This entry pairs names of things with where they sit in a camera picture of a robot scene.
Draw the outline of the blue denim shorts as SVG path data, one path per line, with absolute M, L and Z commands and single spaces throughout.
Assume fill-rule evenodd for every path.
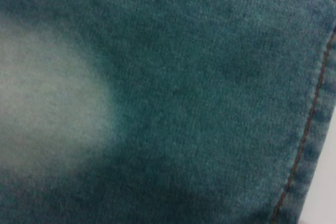
M 336 0 L 0 0 L 0 224 L 298 224 Z

